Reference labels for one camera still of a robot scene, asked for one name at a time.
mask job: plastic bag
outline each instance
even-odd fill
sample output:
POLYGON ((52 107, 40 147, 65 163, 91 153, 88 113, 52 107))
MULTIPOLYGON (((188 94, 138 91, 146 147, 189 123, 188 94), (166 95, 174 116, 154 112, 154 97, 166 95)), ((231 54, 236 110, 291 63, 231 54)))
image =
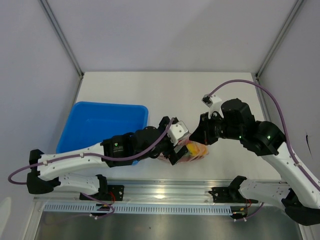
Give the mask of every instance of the plastic bag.
MULTIPOLYGON (((189 136, 184 140, 181 140, 177 145, 180 147, 186 146, 189 150, 179 161, 178 163, 186 163, 194 160, 200 160, 205 157, 209 153, 209 150, 206 145, 201 143, 190 141, 189 136)), ((165 158, 162 154, 158 157, 158 159, 170 163, 169 159, 165 158)))

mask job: white table surface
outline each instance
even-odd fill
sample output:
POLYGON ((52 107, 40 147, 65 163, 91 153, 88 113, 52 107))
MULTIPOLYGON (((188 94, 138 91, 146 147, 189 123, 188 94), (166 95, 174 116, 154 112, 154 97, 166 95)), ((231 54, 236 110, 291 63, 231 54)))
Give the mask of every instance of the white table surface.
MULTIPOLYGON (((86 72, 76 101, 144 105, 149 110, 148 125, 157 127, 163 116, 177 117, 192 133, 200 114, 209 110, 201 101, 204 94, 232 79, 253 81, 250 73, 237 72, 86 72)), ((223 101, 239 98, 249 104, 256 120, 263 120, 252 85, 231 83, 216 95, 223 101)), ((220 139, 208 147, 204 159, 175 166, 149 158, 135 166, 88 169, 81 174, 130 180, 232 180, 237 175, 262 181, 281 179, 267 162, 236 140, 220 139)))

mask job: blue tray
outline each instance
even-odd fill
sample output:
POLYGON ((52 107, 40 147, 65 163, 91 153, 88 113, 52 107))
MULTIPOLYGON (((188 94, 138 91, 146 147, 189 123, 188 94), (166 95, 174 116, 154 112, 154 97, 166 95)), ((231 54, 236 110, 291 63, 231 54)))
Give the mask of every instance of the blue tray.
POLYGON ((146 127, 147 122, 148 109, 142 105, 78 102, 72 107, 56 153, 83 149, 114 135, 135 132, 146 127))

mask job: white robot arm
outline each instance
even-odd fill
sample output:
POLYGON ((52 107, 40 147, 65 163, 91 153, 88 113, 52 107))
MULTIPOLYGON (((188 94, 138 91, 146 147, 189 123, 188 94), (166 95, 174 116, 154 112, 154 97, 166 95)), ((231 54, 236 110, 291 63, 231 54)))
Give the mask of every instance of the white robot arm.
MULTIPOLYGON (((102 175, 85 177, 72 174, 88 168, 113 168, 134 165, 145 158, 157 158, 160 154, 176 164, 188 152, 186 146, 177 146, 188 136, 182 121, 164 117, 158 128, 147 126, 135 133, 116 135, 103 142, 79 150, 60 154, 44 154, 39 149, 30 152, 26 185, 31 194, 46 194, 54 189, 74 191, 107 200, 107 179, 102 175)), ((11 178, 13 184, 21 184, 11 178)))
MULTIPOLYGON (((214 104, 221 105, 216 96, 205 95, 202 101, 211 109, 214 104)), ((218 111, 202 114, 198 128, 189 139, 205 145, 214 144, 219 138, 238 140, 273 166, 289 186, 237 176, 228 187, 212 188, 213 201, 257 200, 284 210, 302 225, 320 224, 320 181, 291 150, 282 131, 271 122, 256 121, 248 104, 239 99, 224 102, 221 110, 224 118, 218 111)))

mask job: gray wall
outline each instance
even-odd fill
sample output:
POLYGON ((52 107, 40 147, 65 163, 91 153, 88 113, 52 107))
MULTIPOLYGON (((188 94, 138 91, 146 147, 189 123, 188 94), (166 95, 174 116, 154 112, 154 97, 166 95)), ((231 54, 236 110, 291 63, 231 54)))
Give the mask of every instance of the gray wall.
POLYGON ((296 0, 49 2, 85 72, 256 72, 296 0))
MULTIPOLYGON (((294 150, 320 178, 320 1, 307 0, 261 82, 279 100, 294 150), (306 142, 309 136, 309 147, 306 142)), ((272 118, 279 123, 271 102, 272 118)), ((320 238, 320 226, 313 227, 320 238)))
POLYGON ((12 198, 1 239, 17 240, 33 197, 7 177, 30 150, 54 152, 79 78, 38 1, 2 1, 0 32, 0 201, 12 198))

